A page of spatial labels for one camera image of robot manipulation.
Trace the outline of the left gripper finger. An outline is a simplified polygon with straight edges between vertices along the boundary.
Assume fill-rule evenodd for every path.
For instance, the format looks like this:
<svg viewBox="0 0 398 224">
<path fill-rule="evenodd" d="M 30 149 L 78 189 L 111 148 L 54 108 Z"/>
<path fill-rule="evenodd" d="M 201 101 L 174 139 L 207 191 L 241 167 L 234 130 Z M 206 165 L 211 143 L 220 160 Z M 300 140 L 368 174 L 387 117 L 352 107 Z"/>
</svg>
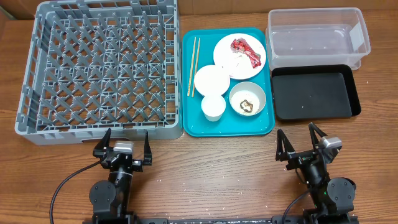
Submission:
<svg viewBox="0 0 398 224">
<path fill-rule="evenodd" d="M 149 133 L 146 131 L 146 137 L 144 141 L 144 160 L 143 164 L 145 166 L 151 166 L 152 165 L 152 151 L 149 145 Z"/>
<path fill-rule="evenodd" d="M 108 128 L 103 138 L 94 147 L 93 156 L 94 157 L 104 157 L 109 149 L 109 142 L 111 138 L 111 128 Z"/>
</svg>

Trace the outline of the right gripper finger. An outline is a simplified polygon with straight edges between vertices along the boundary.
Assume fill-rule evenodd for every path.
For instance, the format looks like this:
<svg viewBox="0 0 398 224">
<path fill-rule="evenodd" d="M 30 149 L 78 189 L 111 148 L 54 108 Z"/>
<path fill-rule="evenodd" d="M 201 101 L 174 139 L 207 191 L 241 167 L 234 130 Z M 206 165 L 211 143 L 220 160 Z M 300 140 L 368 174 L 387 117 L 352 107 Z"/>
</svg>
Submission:
<svg viewBox="0 0 398 224">
<path fill-rule="evenodd" d="M 326 133 L 324 133 L 318 126 L 316 126 L 314 123 L 310 123 L 308 125 L 309 131 L 310 131 L 310 137 L 311 137 L 311 141 L 312 141 L 312 146 L 314 149 L 317 148 L 318 143 L 319 143 L 319 139 L 317 138 L 317 136 L 319 137 L 325 137 L 327 136 Z"/>
<path fill-rule="evenodd" d="M 277 130 L 276 161 L 287 161 L 295 154 L 295 149 L 282 129 Z"/>
</svg>

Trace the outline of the dark brown food scrap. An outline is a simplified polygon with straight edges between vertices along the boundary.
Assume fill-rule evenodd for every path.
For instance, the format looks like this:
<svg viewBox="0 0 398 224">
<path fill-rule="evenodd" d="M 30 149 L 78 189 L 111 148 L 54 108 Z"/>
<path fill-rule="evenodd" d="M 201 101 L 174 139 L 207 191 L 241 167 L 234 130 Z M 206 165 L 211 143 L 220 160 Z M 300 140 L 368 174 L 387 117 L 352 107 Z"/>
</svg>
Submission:
<svg viewBox="0 0 398 224">
<path fill-rule="evenodd" d="M 252 113 L 253 104 L 248 100 L 243 100 L 240 102 L 240 108 L 246 113 Z"/>
</svg>

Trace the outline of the grey bowl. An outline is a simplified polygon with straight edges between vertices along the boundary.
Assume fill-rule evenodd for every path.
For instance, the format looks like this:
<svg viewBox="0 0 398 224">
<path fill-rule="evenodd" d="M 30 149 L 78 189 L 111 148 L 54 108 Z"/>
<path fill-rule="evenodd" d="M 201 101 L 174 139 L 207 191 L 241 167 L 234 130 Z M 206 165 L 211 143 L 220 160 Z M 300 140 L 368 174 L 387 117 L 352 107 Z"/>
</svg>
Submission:
<svg viewBox="0 0 398 224">
<path fill-rule="evenodd" d="M 232 98 L 232 96 L 236 93 L 236 92 L 238 92 L 238 91 L 241 91 L 241 90 L 246 90 L 246 91 L 250 91 L 250 92 L 252 92 L 252 93 L 254 93 L 258 98 L 259 98 L 259 101 L 260 101 L 260 106 L 259 106 L 259 110 L 258 110 L 258 112 L 256 113 L 256 114 L 254 114 L 254 115 L 257 115 L 257 114 L 259 114 L 264 108 L 265 108 L 265 105 L 266 105 L 266 94 L 265 94 L 265 92 L 264 92 L 264 90 L 258 85 L 258 84 L 255 84 L 255 83 L 253 83 L 253 82 L 240 82 L 240 83 L 238 83 L 238 84 L 236 84 L 232 89 L 231 89 L 231 91 L 230 91 L 230 93 L 229 93 L 229 103 L 230 103 L 230 105 L 231 105 L 231 98 Z"/>
</svg>

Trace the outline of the white rice pile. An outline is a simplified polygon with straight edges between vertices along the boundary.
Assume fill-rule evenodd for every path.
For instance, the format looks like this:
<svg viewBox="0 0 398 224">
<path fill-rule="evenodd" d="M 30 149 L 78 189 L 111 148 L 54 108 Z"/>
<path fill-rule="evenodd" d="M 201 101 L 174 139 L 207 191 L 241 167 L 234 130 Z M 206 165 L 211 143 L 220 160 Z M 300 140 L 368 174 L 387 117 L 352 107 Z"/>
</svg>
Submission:
<svg viewBox="0 0 398 224">
<path fill-rule="evenodd" d="M 241 115 L 252 116 L 258 112 L 260 101 L 254 93 L 241 90 L 232 96 L 231 106 Z"/>
</svg>

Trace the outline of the white paper cup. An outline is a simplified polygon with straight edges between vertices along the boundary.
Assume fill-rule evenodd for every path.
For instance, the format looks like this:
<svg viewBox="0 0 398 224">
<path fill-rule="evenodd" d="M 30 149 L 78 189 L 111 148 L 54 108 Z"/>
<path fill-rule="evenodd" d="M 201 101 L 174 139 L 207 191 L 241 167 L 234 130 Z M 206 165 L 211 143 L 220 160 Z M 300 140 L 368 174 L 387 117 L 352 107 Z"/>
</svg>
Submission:
<svg viewBox="0 0 398 224">
<path fill-rule="evenodd" d="M 221 95 L 207 95 L 201 101 L 201 110 L 208 121 L 218 121 L 226 109 L 226 101 Z"/>
</svg>

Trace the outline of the red snack wrapper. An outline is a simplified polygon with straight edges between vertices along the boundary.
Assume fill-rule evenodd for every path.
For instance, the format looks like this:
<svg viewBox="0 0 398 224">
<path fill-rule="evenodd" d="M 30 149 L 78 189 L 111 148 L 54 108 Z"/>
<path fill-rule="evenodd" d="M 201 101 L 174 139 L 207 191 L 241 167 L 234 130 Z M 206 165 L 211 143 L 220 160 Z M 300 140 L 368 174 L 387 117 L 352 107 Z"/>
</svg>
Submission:
<svg viewBox="0 0 398 224">
<path fill-rule="evenodd" d="M 244 38 L 234 39 L 230 47 L 235 51 L 246 55 L 250 61 L 252 68 L 257 68 L 261 63 L 261 55 L 256 53 Z"/>
</svg>

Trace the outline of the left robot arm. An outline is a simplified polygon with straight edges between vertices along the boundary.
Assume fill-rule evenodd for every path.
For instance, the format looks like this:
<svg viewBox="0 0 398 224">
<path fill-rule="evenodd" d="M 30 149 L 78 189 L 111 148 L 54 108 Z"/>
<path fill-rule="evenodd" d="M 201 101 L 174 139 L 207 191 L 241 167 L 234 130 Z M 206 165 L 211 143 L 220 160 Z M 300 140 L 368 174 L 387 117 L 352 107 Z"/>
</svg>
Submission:
<svg viewBox="0 0 398 224">
<path fill-rule="evenodd" d="M 145 166 L 152 164 L 152 152 L 149 137 L 144 141 L 144 158 L 134 159 L 134 143 L 116 141 L 109 145 L 111 130 L 95 146 L 93 155 L 100 159 L 102 168 L 109 170 L 108 180 L 95 183 L 89 192 L 93 205 L 93 223 L 139 223 L 134 212 L 127 210 L 134 172 L 142 172 Z"/>
</svg>

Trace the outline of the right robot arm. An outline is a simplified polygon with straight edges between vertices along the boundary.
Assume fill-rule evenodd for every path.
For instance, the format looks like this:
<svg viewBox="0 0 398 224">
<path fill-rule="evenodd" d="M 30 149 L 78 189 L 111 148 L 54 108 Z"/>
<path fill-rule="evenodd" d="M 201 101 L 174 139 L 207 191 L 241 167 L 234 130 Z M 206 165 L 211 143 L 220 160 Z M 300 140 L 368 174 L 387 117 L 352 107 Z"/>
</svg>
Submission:
<svg viewBox="0 0 398 224">
<path fill-rule="evenodd" d="M 349 178 L 331 178 L 327 165 L 342 148 L 342 140 L 327 135 L 314 123 L 308 125 L 313 149 L 297 152 L 282 129 L 277 131 L 276 161 L 286 162 L 287 170 L 294 170 L 307 190 L 291 202 L 283 215 L 273 216 L 272 223 L 358 223 L 354 210 L 356 184 Z M 289 216 L 290 209 L 304 197 L 311 197 L 314 207 L 301 216 Z"/>
</svg>

